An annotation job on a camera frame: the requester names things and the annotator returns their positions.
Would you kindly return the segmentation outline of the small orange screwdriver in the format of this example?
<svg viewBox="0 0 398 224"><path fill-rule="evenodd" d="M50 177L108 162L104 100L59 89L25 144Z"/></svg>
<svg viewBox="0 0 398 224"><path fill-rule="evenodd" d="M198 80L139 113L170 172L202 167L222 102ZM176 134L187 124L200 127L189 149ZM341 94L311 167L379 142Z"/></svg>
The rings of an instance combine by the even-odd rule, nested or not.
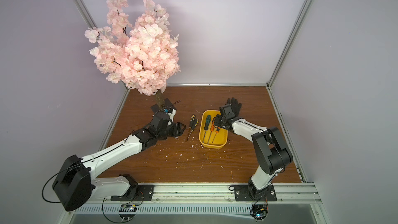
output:
<svg viewBox="0 0 398 224"><path fill-rule="evenodd" d="M217 136L217 134L219 133L220 129L221 129L221 127L215 126L215 129L214 129L214 136L213 136L213 138L212 138L212 140L211 140L211 143L213 143L214 140L216 139L216 136Z"/></svg>

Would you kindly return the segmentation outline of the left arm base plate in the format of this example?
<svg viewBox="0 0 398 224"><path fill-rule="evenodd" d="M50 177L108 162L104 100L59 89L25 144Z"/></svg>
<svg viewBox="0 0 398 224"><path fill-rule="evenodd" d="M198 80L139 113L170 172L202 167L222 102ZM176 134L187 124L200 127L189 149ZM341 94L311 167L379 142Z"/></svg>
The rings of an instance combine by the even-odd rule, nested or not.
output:
<svg viewBox="0 0 398 224"><path fill-rule="evenodd" d="M112 196L111 201L119 202L150 202L154 193L154 185L139 184L131 186L123 196Z"/></svg>

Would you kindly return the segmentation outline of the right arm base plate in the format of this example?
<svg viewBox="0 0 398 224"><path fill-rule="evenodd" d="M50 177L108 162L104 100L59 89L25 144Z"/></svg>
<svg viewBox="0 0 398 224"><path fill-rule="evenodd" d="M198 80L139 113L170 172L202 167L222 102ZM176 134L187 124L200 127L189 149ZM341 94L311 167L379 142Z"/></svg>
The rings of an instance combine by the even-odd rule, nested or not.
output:
<svg viewBox="0 0 398 224"><path fill-rule="evenodd" d="M276 191L274 185L271 184L264 189L257 189L253 185L239 184L229 186L229 190L234 192L235 201L271 201L276 202Z"/></svg>

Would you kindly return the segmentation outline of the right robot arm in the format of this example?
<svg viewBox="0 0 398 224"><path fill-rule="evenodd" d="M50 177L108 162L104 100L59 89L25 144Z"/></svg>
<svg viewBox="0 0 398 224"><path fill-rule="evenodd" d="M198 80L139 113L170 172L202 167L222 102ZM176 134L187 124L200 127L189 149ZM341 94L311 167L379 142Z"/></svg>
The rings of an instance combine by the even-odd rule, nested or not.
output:
<svg viewBox="0 0 398 224"><path fill-rule="evenodd" d="M216 127L242 136L254 145L259 166L249 180L248 190L254 199L259 199L270 190L277 174L284 172L293 162L292 152L277 127L261 127L239 117L241 104L237 99L228 99L226 105L219 110L220 115L215 121Z"/></svg>

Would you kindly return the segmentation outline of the yellow black striped screwdriver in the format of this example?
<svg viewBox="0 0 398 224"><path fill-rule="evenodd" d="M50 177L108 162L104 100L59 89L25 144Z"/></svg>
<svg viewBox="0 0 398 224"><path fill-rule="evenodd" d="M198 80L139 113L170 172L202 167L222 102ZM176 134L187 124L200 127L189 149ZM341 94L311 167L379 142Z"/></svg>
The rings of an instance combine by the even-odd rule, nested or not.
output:
<svg viewBox="0 0 398 224"><path fill-rule="evenodd" d="M190 123L189 123L189 128L191 129L193 127L194 121L195 121L196 116L192 115L190 118Z"/></svg>

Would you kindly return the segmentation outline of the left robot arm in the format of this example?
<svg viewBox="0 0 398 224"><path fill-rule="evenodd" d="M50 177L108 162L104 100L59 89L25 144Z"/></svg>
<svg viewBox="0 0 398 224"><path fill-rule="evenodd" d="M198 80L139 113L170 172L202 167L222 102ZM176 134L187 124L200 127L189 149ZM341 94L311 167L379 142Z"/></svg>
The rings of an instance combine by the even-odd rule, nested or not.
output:
<svg viewBox="0 0 398 224"><path fill-rule="evenodd" d="M111 197L133 201L139 196L136 180L129 174L100 178L115 164L141 153L168 137L183 135L187 126L174 122L176 110L157 112L144 127L132 131L122 141L91 155L72 155L65 159L60 171L51 177L52 189L67 212L74 211L93 199Z"/></svg>

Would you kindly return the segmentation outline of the large green black screwdriver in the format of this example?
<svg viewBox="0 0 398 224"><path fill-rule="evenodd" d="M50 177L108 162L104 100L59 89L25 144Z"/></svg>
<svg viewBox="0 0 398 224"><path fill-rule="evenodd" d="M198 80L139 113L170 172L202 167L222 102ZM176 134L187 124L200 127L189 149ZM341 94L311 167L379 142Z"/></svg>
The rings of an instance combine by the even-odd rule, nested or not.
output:
<svg viewBox="0 0 398 224"><path fill-rule="evenodd" d="M206 133L209 129L210 121L211 121L211 115L207 115L207 117L205 119L205 125L204 125L203 142L205 141L205 137L206 137Z"/></svg>

